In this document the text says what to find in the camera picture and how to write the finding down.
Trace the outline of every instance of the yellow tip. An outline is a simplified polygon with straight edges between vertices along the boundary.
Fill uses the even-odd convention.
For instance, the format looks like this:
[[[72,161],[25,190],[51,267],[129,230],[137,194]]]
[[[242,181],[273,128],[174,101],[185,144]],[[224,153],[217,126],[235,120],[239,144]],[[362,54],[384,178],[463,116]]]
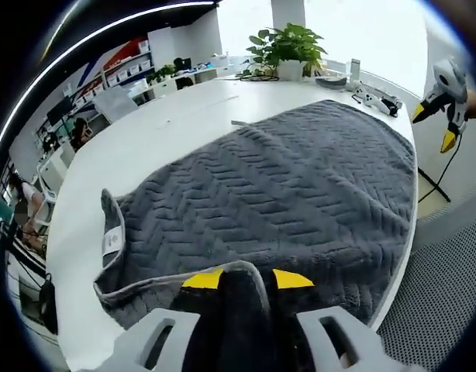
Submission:
[[[217,289],[221,274],[222,269],[215,270],[211,273],[196,274],[187,279],[182,287]]]
[[[300,274],[290,273],[289,271],[273,269],[278,289],[313,287],[314,284]]]
[[[421,115],[423,111],[424,111],[423,105],[419,103],[417,105],[416,110],[414,111],[414,116],[412,117],[412,121],[416,120],[417,116]]]
[[[455,133],[452,133],[450,130],[447,130],[445,133],[445,137],[443,138],[443,144],[441,145],[441,153],[446,153],[450,149],[455,147],[455,143],[457,142],[457,136]]]

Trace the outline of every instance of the towel label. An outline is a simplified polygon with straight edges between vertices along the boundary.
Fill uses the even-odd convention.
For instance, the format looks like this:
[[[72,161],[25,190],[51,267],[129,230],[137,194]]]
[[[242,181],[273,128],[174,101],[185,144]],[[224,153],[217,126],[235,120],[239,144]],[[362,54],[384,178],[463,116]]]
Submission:
[[[114,229],[110,229],[104,235],[104,254],[110,254],[117,252],[122,248],[122,228],[117,226]]]

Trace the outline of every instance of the white pillar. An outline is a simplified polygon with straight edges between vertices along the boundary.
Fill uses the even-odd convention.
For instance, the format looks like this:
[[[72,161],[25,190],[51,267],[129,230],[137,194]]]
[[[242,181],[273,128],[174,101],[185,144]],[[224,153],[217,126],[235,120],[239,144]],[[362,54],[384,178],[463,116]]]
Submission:
[[[287,23],[305,27],[305,0],[271,0],[272,19],[275,29],[283,29]]]

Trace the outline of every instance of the white table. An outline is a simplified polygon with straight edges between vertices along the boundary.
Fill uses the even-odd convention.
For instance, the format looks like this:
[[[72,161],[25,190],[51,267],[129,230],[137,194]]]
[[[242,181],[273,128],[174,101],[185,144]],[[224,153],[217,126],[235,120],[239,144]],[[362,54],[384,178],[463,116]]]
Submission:
[[[255,122],[323,99],[373,115],[414,143],[406,107],[393,119],[357,104],[351,94],[311,83],[213,80],[141,106],[78,151],[54,209],[47,250],[47,270],[56,288],[58,340],[71,371],[97,367],[123,332],[104,312],[92,286],[102,268],[101,190],[108,188],[114,195],[132,191],[157,168],[237,130],[232,120]],[[390,302],[400,280],[388,291]]]
[[[177,79],[181,79],[181,78],[193,78],[194,83],[198,84],[197,81],[196,81],[196,77],[198,75],[208,74],[208,73],[211,73],[211,72],[215,73],[216,77],[214,77],[214,78],[217,78],[217,67],[210,67],[210,68],[203,68],[201,70],[197,70],[197,71],[193,71],[193,72],[188,72],[187,74],[178,75],[178,76],[173,77],[173,79],[177,80]]]
[[[69,140],[66,140],[38,167],[42,179],[47,183],[49,189],[56,194],[59,193],[67,174],[67,168],[71,165],[73,159],[74,150]]]

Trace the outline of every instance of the floor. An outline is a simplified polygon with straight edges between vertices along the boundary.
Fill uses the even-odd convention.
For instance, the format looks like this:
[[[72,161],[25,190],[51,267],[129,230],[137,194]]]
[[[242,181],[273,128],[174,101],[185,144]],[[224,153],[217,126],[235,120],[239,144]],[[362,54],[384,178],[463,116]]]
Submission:
[[[431,190],[433,190],[433,186],[428,181],[426,181],[425,178],[419,175],[419,200]],[[427,196],[423,201],[419,203],[417,217],[420,219],[422,217],[431,215],[446,206],[447,204],[447,200],[445,200],[445,198],[441,196],[438,191],[434,191],[432,194]]]

